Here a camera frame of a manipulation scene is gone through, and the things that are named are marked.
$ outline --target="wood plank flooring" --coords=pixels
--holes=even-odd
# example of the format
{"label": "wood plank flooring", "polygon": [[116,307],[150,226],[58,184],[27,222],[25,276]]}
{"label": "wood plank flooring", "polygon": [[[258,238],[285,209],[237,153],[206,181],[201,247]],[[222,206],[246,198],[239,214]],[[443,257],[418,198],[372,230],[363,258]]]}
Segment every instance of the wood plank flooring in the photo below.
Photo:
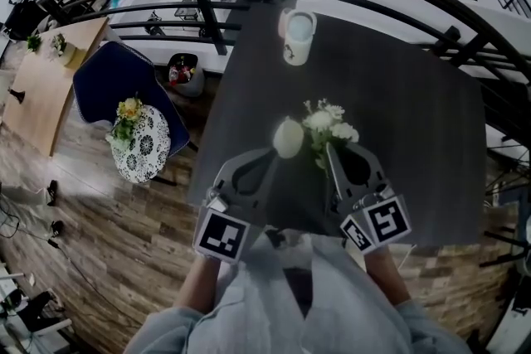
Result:
{"label": "wood plank flooring", "polygon": [[[201,99],[181,102],[192,140],[199,143],[218,79],[207,80]],[[5,125],[0,128],[0,181],[32,190],[59,182],[56,207],[16,206],[20,229],[12,239],[0,238],[0,251],[10,269],[37,284],[20,282],[30,295],[54,288],[66,305],[79,337],[100,352],[122,352],[138,323],[148,313],[172,304],[193,259],[196,212],[185,202],[195,153],[188,148],[172,157],[163,176],[176,187],[156,182],[134,185],[117,172],[108,143],[107,125],[85,123],[73,107],[52,158],[43,157]],[[113,309],[81,278],[66,257],[22,233],[42,238],[52,221],[64,221],[57,243]],[[0,230],[10,235],[12,228]]]}
{"label": "wood plank flooring", "polygon": [[[2,76],[14,76],[25,44],[11,45],[0,64]],[[201,99],[178,99],[192,140],[199,144],[216,93],[217,79],[207,79]],[[43,157],[3,125],[0,128],[0,181],[32,190],[59,182],[56,207],[13,207],[20,231],[0,238],[0,256],[12,272],[34,273],[35,287],[19,283],[34,296],[54,288],[66,306],[76,334],[95,350],[117,354],[146,315],[169,307],[193,258],[190,248],[196,212],[185,202],[195,153],[185,148],[168,161],[163,176],[176,187],[156,182],[134,185],[116,171],[104,141],[104,125],[86,124],[72,109],[52,158]],[[514,211],[487,211],[496,225],[514,222]],[[68,259],[42,238],[52,221],[64,221],[56,241],[89,281],[124,314],[111,307],[81,278]],[[10,235],[12,229],[0,229]],[[401,264],[409,247],[394,245]],[[467,337],[479,328],[485,338],[500,315],[508,265],[479,270],[481,260],[508,252],[505,244],[485,240],[463,247],[415,248],[401,274],[412,296],[443,325]]]}

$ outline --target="wooden tabletop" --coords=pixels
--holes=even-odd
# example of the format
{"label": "wooden tabletop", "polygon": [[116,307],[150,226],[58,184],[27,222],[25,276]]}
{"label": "wooden tabletop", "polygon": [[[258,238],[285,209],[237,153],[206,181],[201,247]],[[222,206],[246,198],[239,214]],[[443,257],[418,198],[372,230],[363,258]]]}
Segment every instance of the wooden tabletop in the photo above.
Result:
{"label": "wooden tabletop", "polygon": [[[476,243],[485,191],[477,81],[417,46],[324,15],[317,16],[308,61],[291,66],[282,57],[279,17],[280,8],[265,4],[246,16],[208,116],[188,200],[204,199],[229,158],[271,147],[286,115],[304,118],[306,100],[326,98],[345,109],[359,143],[405,197],[412,233],[404,242]],[[264,200],[266,222],[328,233],[324,193],[324,174],[311,159],[283,161]]]}
{"label": "wooden tabletop", "polygon": [[[63,114],[71,104],[72,77],[100,45],[106,26],[103,17],[44,32],[39,51],[28,52],[22,60],[12,89],[26,92],[26,97],[21,104],[7,97],[3,122],[43,155],[53,153]],[[68,66],[60,64],[51,49],[58,33],[77,47]]]}

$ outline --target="white mug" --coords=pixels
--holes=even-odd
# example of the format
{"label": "white mug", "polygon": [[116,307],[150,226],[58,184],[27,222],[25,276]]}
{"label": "white mug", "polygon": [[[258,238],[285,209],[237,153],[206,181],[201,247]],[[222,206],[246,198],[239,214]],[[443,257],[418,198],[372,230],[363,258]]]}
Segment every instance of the white mug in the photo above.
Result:
{"label": "white mug", "polygon": [[308,60],[314,40],[317,17],[312,12],[289,12],[285,17],[284,60],[290,65],[303,65]]}
{"label": "white mug", "polygon": [[279,36],[282,38],[285,37],[285,19],[287,18],[288,13],[290,13],[291,11],[293,11],[291,7],[285,7],[284,9],[282,9],[282,12],[280,13]]}

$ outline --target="dark gray table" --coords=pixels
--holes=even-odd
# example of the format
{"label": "dark gray table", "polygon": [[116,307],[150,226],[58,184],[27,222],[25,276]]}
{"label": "dark gray table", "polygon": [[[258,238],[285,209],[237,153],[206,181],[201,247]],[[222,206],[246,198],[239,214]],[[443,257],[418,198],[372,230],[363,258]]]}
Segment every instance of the dark gray table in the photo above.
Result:
{"label": "dark gray table", "polygon": [[[269,147],[277,124],[327,98],[404,195],[419,245],[479,238],[485,191],[485,116],[477,82],[431,53],[351,22],[318,15],[305,65],[282,59],[280,9],[250,11],[212,105],[188,200],[199,205],[220,167]],[[324,233],[323,173],[304,155],[284,161],[267,202],[269,224]]]}

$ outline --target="lace tablecloth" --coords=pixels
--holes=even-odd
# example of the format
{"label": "lace tablecloth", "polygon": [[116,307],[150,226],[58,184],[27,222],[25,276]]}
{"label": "lace tablecloth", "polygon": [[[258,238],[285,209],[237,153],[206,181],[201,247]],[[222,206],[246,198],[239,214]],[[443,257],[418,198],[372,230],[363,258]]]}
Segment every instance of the lace tablecloth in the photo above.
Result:
{"label": "lace tablecloth", "polygon": [[144,183],[163,169],[169,146],[168,122],[158,109],[144,105],[129,147],[111,150],[122,177],[132,183]]}

